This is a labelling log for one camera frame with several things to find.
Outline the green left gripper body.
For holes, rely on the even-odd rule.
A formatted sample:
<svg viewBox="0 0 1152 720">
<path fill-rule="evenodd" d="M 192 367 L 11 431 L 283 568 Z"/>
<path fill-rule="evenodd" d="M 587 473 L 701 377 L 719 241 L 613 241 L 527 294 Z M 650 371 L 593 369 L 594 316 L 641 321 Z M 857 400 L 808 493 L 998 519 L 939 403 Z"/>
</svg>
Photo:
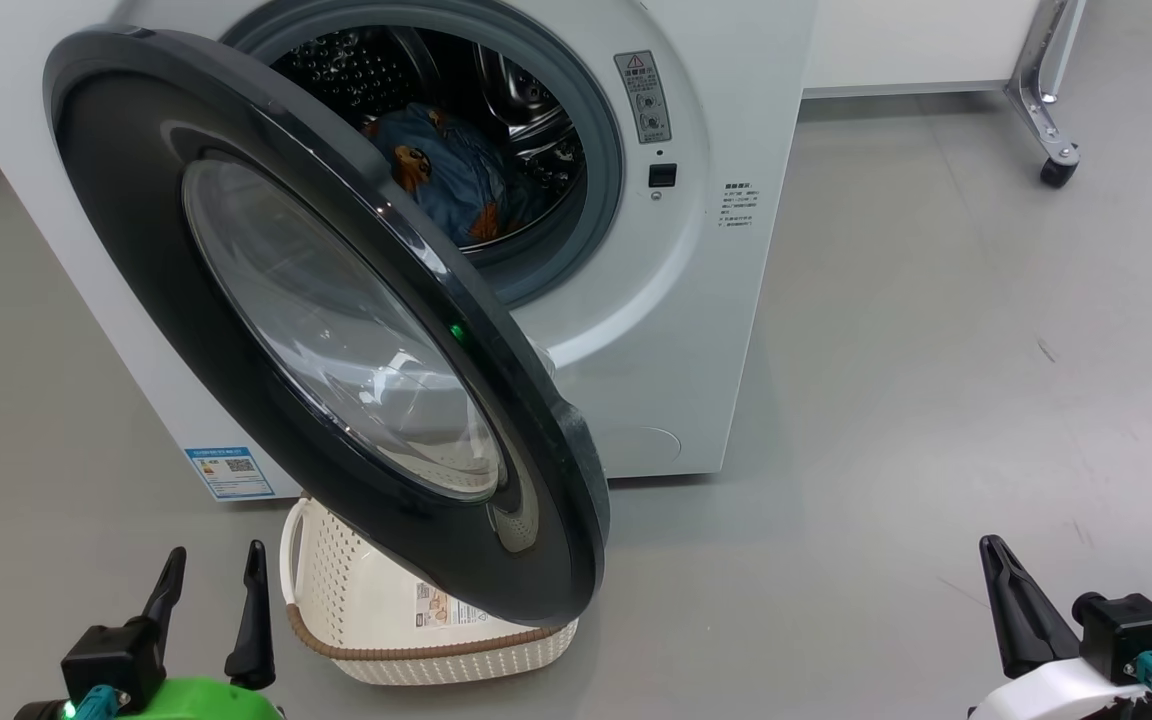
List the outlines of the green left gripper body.
<svg viewBox="0 0 1152 720">
<path fill-rule="evenodd" d="M 154 697 L 122 719 L 285 719 L 282 710 L 262 694 L 268 682 L 247 679 L 219 682 L 210 676 L 173 676 L 157 688 Z"/>
</svg>

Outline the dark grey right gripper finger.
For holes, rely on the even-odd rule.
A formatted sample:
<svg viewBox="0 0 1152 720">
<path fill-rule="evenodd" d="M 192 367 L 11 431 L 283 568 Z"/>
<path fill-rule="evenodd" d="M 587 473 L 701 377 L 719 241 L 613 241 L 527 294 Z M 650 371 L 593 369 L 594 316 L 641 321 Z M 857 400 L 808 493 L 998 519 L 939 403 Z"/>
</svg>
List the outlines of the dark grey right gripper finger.
<svg viewBox="0 0 1152 720">
<path fill-rule="evenodd" d="M 1053 660 L 1039 588 L 1000 536 L 979 541 L 998 655 L 1006 679 L 1020 679 Z"/>
<path fill-rule="evenodd" d="M 1043 592 L 1041 588 L 1039 588 L 1039 592 L 1041 592 L 1041 596 L 1039 596 L 1039 602 L 1041 602 L 1044 611 L 1044 624 L 1047 626 L 1049 646 L 1053 651 L 1053 660 L 1049 662 L 1075 659 L 1076 655 L 1079 655 L 1078 637 L 1076 637 L 1073 632 L 1070 626 L 1066 623 L 1064 617 L 1060 614 L 1060 611 L 1053 606 L 1053 602 L 1051 602 L 1047 594 Z"/>
</svg>

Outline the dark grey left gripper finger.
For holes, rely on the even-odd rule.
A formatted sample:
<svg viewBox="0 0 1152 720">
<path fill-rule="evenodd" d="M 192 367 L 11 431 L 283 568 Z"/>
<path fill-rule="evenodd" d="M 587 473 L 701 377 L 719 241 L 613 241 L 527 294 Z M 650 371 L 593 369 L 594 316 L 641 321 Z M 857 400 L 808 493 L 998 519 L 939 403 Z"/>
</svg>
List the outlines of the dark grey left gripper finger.
<svg viewBox="0 0 1152 720">
<path fill-rule="evenodd" d="M 177 606 L 180 593 L 183 591 L 187 564 L 187 550 L 177 546 L 169 552 L 166 558 L 159 578 L 156 579 L 154 588 L 147 596 L 147 602 L 143 607 L 142 617 L 146 617 L 157 628 L 157 639 L 166 641 L 169 634 L 172 612 Z"/>
<path fill-rule="evenodd" d="M 247 598 L 238 619 L 238 634 L 225 661 L 225 675 L 232 685 L 247 691 L 264 691 L 276 680 L 271 621 L 268 552 L 260 539 L 252 539 L 244 562 L 243 585 Z"/>
</svg>

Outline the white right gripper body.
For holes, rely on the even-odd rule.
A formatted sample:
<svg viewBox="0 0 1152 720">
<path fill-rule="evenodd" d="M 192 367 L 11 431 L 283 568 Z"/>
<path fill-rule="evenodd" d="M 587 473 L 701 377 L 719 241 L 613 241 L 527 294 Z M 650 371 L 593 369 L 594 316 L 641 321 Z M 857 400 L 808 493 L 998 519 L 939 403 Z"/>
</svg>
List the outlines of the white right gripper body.
<svg viewBox="0 0 1152 720">
<path fill-rule="evenodd" d="M 1140 684 L 1115 685 L 1087 661 L 1051 662 L 987 694 L 970 719 L 1087 719 L 1139 700 Z"/>
</svg>

